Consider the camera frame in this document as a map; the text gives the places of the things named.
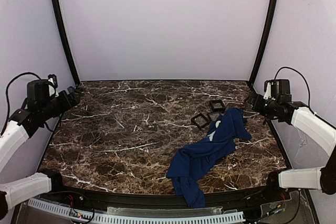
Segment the black square frame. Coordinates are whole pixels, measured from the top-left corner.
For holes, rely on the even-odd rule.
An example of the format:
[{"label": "black square frame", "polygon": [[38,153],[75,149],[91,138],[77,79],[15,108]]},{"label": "black square frame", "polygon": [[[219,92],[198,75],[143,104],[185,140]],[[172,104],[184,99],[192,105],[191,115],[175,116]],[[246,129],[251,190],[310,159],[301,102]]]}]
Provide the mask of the black square frame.
[{"label": "black square frame", "polygon": [[208,118],[209,118],[209,120],[210,121],[216,121],[216,119],[219,117],[219,115],[220,115],[220,112],[219,111],[215,111],[215,112],[210,112],[210,113],[207,113],[206,114],[207,116],[208,116]]},{"label": "black square frame", "polygon": [[224,102],[222,100],[211,100],[209,102],[210,108],[213,112],[222,112],[224,113],[226,110],[226,107],[224,105]]},{"label": "black square frame", "polygon": [[[197,122],[196,122],[196,119],[199,118],[199,117],[202,117],[206,122],[203,124],[203,125],[199,125]],[[197,128],[199,128],[200,130],[203,129],[205,126],[207,126],[208,124],[210,124],[210,120],[209,118],[207,118],[203,113],[200,113],[196,116],[194,116],[193,118],[191,118],[191,122],[197,126]]]}]

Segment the black plastic square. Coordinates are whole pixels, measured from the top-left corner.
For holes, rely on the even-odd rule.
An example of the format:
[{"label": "black plastic square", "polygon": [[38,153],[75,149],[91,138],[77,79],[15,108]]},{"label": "black plastic square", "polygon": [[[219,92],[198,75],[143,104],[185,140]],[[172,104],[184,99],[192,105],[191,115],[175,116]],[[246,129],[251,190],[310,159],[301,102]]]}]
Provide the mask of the black plastic square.
[{"label": "black plastic square", "polygon": [[213,112],[225,112],[225,105],[222,100],[211,100],[210,101],[210,108]]},{"label": "black plastic square", "polygon": [[191,122],[197,126],[200,130],[203,129],[205,126],[210,124],[209,118],[207,118],[203,113],[200,113],[193,118],[191,118]]},{"label": "black plastic square", "polygon": [[206,115],[208,116],[208,118],[209,118],[210,121],[216,121],[217,118],[220,115],[220,112],[219,111],[210,112],[210,113],[207,113]]}]

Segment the black cable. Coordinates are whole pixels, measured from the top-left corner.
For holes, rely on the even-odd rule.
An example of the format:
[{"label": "black cable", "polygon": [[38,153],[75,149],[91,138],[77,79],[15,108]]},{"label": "black cable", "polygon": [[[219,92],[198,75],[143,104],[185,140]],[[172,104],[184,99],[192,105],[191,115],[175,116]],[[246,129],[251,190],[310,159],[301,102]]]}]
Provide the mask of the black cable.
[{"label": "black cable", "polygon": [[[288,220],[288,221],[286,221],[286,222],[284,222],[284,223],[281,223],[281,224],[289,224],[289,223],[291,223],[294,219],[295,219],[295,217],[298,215],[298,212],[299,212],[299,210],[300,210],[300,204],[301,204],[301,190],[298,190],[298,192],[299,192],[299,202],[298,202],[298,207],[297,207],[297,209],[296,209],[296,212],[295,212],[295,214],[293,215],[293,217],[290,219],[290,220]],[[246,220],[246,221],[252,221],[253,223],[254,222],[256,222],[256,221],[260,221],[260,220],[262,220],[262,219],[264,219],[264,218],[266,218],[266,217],[268,217],[269,215],[267,215],[267,214],[265,214],[265,215],[263,215],[263,216],[261,216],[260,218],[258,218],[258,219],[252,219],[252,220]]]},{"label": "black cable", "polygon": [[27,101],[28,101],[28,98],[25,98],[25,99],[23,100],[23,103],[22,103],[22,105],[21,105],[21,109],[22,109],[22,110],[24,110],[24,109],[26,108],[26,106],[27,106]]},{"label": "black cable", "polygon": [[311,107],[310,107],[310,89],[309,89],[308,82],[307,82],[307,80],[305,79],[305,77],[303,76],[303,74],[301,74],[298,70],[296,70],[296,69],[294,69],[294,68],[290,68],[290,67],[281,67],[281,68],[279,68],[279,70],[278,70],[277,73],[275,74],[274,79],[277,79],[278,73],[280,72],[281,69],[290,69],[290,70],[293,70],[294,72],[298,73],[299,75],[301,75],[301,77],[303,78],[303,80],[304,80],[305,83],[306,83],[307,90],[308,90],[308,108],[309,108],[309,110],[310,110],[311,113],[315,114],[315,112],[314,112],[314,111],[311,109]]},{"label": "black cable", "polygon": [[50,132],[54,132],[54,131],[49,127],[49,125],[48,125],[47,122],[45,122],[44,125],[46,126],[46,129],[47,129],[48,131],[50,131]]},{"label": "black cable", "polygon": [[251,197],[251,196],[256,195],[256,194],[261,194],[262,192],[263,192],[263,189],[261,189],[261,190],[255,192],[255,193],[252,193],[252,194],[250,194],[250,195],[247,195],[247,196],[245,196],[244,198],[242,198],[241,200],[247,199],[248,197]]},{"label": "black cable", "polygon": [[90,219],[87,222],[84,222],[83,224],[88,224],[88,223],[92,222],[92,220],[95,216],[94,206],[93,206],[92,201],[88,197],[86,197],[84,194],[78,193],[76,191],[55,191],[55,192],[52,192],[52,193],[47,193],[47,195],[50,195],[50,194],[77,194],[79,196],[82,196],[84,199],[86,199],[90,203],[91,208],[92,208],[92,216],[90,217]]},{"label": "black cable", "polygon": [[6,87],[6,102],[7,102],[7,115],[6,115],[6,121],[5,121],[5,124],[1,130],[1,133],[0,133],[0,136],[2,136],[7,128],[7,123],[8,123],[8,120],[9,120],[9,114],[10,114],[10,105],[9,105],[9,96],[8,96],[8,89],[9,89],[9,86],[18,78],[20,78],[21,76],[26,76],[26,75],[32,75],[32,76],[35,76],[36,78],[38,79],[41,79],[40,76],[38,76],[37,74],[35,73],[32,73],[32,72],[24,72],[24,73],[21,73],[19,75],[17,75],[16,77],[14,77],[7,85]]}]

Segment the black metal frame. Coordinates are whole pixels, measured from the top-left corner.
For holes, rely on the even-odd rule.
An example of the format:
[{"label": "black metal frame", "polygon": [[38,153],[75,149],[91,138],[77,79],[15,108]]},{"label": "black metal frame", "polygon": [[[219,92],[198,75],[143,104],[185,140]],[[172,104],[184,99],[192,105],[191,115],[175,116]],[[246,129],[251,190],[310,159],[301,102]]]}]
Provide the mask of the black metal frame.
[{"label": "black metal frame", "polygon": [[[59,36],[60,36],[60,39],[62,41],[63,49],[64,49],[64,52],[65,52],[65,55],[66,55],[66,58],[67,58],[67,61],[68,61],[68,65],[69,65],[69,68],[70,68],[70,71],[71,71],[71,75],[72,75],[72,78],[74,79],[75,84],[78,85],[80,83],[80,79],[79,79],[78,72],[77,72],[77,69],[76,69],[76,66],[75,66],[75,62],[74,62],[74,59],[72,57],[72,53],[71,53],[71,50],[70,50],[69,40],[67,38],[67,34],[66,34],[66,31],[65,31],[59,0],[51,0],[51,1],[52,1],[52,6],[54,8],[54,14],[55,14],[56,22],[57,22]],[[249,78],[249,82],[252,85],[254,84],[254,82],[256,80],[256,77],[257,77],[257,74],[258,74],[258,71],[259,71],[259,68],[260,68],[261,60],[262,60],[264,52],[265,52],[269,32],[270,32],[270,29],[271,29],[272,20],[273,20],[273,16],[274,16],[274,12],[275,12],[276,2],[277,2],[277,0],[270,0],[269,1],[267,16],[266,16],[265,25],[264,25],[264,30],[262,32],[259,49],[258,49],[257,56],[256,56],[256,59],[255,59],[255,62],[254,62],[254,66],[253,66],[253,69],[252,69],[252,72],[251,72],[251,75],[250,75],[250,78]]]},{"label": "black metal frame", "polygon": [[78,72],[76,70],[74,59],[71,54],[70,45],[69,45],[67,33],[65,31],[64,22],[62,18],[61,8],[59,5],[59,0],[51,0],[51,1],[52,1],[52,6],[54,8],[55,19],[56,19],[56,23],[58,27],[59,37],[62,41],[63,50],[67,58],[67,61],[68,61],[68,65],[70,68],[72,78],[74,79],[76,86],[78,86],[78,84],[80,83],[80,80],[79,80]]},{"label": "black metal frame", "polygon": [[[267,203],[263,198],[257,200],[243,200],[246,196],[261,191],[264,186],[248,188],[236,191],[226,191],[223,193],[205,194],[206,207],[222,207],[224,211],[259,211],[260,205]],[[95,206],[96,210],[107,211],[108,207],[135,208],[135,209],[189,209],[183,196],[175,195],[135,195],[116,194],[93,191],[74,187],[65,187],[65,190],[76,191],[87,196]],[[61,202],[64,195],[43,194],[41,198],[51,201]],[[82,210],[90,209],[91,205],[87,201],[75,202],[76,208]]]},{"label": "black metal frame", "polygon": [[256,60],[254,62],[252,73],[251,73],[251,76],[250,76],[250,79],[249,79],[249,82],[252,85],[254,84],[254,82],[257,78],[258,71],[259,71],[260,64],[261,64],[261,60],[264,56],[264,52],[265,52],[265,48],[266,48],[266,44],[267,44],[267,40],[268,40],[268,35],[269,35],[269,32],[271,30],[271,26],[272,26],[272,20],[273,20],[273,16],[274,16],[276,3],[277,3],[277,0],[269,0],[269,5],[268,5],[268,10],[267,10],[267,16],[266,16],[266,20],[265,20],[264,30],[262,31],[260,45],[259,45],[259,49],[258,49],[258,52],[257,52],[257,57],[256,57]]}]

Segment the curved black pole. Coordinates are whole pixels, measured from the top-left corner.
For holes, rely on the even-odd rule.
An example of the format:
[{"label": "curved black pole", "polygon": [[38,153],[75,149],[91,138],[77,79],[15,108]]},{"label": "curved black pole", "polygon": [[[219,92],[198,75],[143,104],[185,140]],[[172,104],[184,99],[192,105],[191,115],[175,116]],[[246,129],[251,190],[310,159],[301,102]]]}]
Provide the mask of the curved black pole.
[{"label": "curved black pole", "polygon": [[64,50],[65,56],[67,58],[67,61],[68,61],[68,65],[69,65],[69,68],[70,68],[72,78],[74,79],[74,82],[77,86],[80,83],[80,80],[79,80],[79,76],[78,76],[78,73],[77,73],[77,70],[76,70],[75,62],[73,61],[74,59],[73,59],[72,54],[71,54],[67,34],[65,32],[65,27],[64,27],[64,23],[63,23],[61,8],[60,8],[60,5],[59,5],[59,0],[51,0],[51,1],[52,1],[52,6],[54,8],[56,23],[57,23],[57,27],[58,27],[59,36],[60,36],[61,41],[62,41],[63,50]]},{"label": "curved black pole", "polygon": [[250,76],[250,79],[249,79],[249,83],[252,84],[252,85],[254,84],[254,82],[257,78],[257,74],[258,74],[258,71],[259,71],[259,68],[260,68],[261,60],[264,56],[269,31],[271,30],[271,25],[272,25],[272,20],[273,20],[273,15],[274,15],[274,10],[275,10],[276,3],[277,3],[277,0],[269,0],[267,16],[266,16],[266,21],[265,21],[265,25],[264,25],[264,31],[262,32],[257,57],[256,57],[256,60],[254,62],[252,73],[251,73],[251,76]]}]

